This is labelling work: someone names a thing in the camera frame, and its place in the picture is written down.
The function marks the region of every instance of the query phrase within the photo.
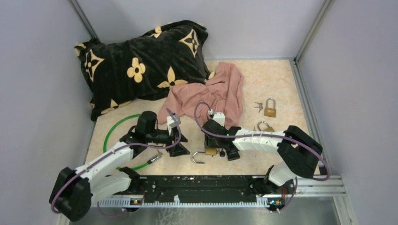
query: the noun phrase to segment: black pillow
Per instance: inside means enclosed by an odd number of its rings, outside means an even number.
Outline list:
[[[136,98],[165,98],[173,85],[204,83],[210,75],[202,54],[207,36],[205,27],[180,21],[117,44],[93,38],[75,46],[93,93],[91,120]]]

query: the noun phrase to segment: pink blanket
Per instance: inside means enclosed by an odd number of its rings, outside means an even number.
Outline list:
[[[194,119],[194,108],[198,102],[208,103],[215,112],[225,114],[225,127],[229,129],[239,124],[242,106],[243,76],[235,64],[220,62],[214,78],[206,84],[190,83],[170,87],[168,97],[158,113],[159,124],[167,122],[166,108],[179,116],[187,115]],[[207,107],[198,108],[201,124],[207,121]]]

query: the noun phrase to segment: green hose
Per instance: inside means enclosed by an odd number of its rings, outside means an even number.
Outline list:
[[[131,118],[138,117],[138,116],[140,116],[140,115],[141,115],[141,114],[135,114],[135,115],[132,115],[132,116],[128,116],[128,117],[126,117],[126,118],[124,118],[124,119],[121,119],[119,122],[117,122],[115,125],[113,125],[113,127],[109,130],[107,136],[105,137],[103,151],[104,151],[104,152],[107,151],[108,139],[109,139],[109,137],[111,136],[111,133],[116,129],[117,126],[119,126],[121,123],[125,122],[126,120],[129,120],[129,119],[131,119]],[[149,164],[148,164],[148,163],[144,163],[144,164],[139,165],[139,166],[137,166],[137,167],[133,167],[132,170],[139,170],[139,169],[141,169],[141,168],[146,167],[147,165],[149,165]]]

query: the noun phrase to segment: white wall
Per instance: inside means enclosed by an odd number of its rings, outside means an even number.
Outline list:
[[[0,223],[54,224],[54,182],[92,125],[73,49],[90,37],[66,0],[1,1],[0,28]]]
[[[208,28],[207,59],[294,57],[324,0],[79,0],[104,43],[193,20]]]
[[[300,62],[358,224],[397,224],[398,1],[335,1]]]

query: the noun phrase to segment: beige marble tabletop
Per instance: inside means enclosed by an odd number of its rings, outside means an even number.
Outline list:
[[[210,71],[215,71],[220,61],[206,61]],[[240,126],[246,129],[253,127],[260,120],[267,121],[275,131],[287,129],[289,125],[296,125],[308,133],[306,120],[299,99],[299,94],[293,78],[288,60],[228,60],[236,64],[244,76],[243,105],[244,112],[240,119]],[[254,102],[262,102],[265,106],[267,98],[276,100],[277,117],[264,116],[264,110],[259,113]],[[86,162],[94,160],[102,154],[105,136],[110,128],[122,118],[149,110],[157,113],[165,99],[157,101],[134,100],[128,105],[112,110],[98,117],[92,142],[87,153]],[[108,141],[111,148],[129,128],[136,125],[137,119],[125,121],[115,129]],[[194,120],[187,116],[181,117],[181,130],[187,137],[188,143],[183,145],[191,152],[203,151],[204,135],[197,128]],[[198,154],[195,159],[205,164],[195,164],[191,155],[169,157],[165,150],[163,156],[155,163],[138,170],[142,175],[251,175],[265,174],[268,168],[282,161],[279,155],[255,150],[241,151],[240,159],[228,161],[227,157],[214,157]],[[156,155],[155,149],[146,149],[136,158],[123,166],[135,167],[145,163]]]

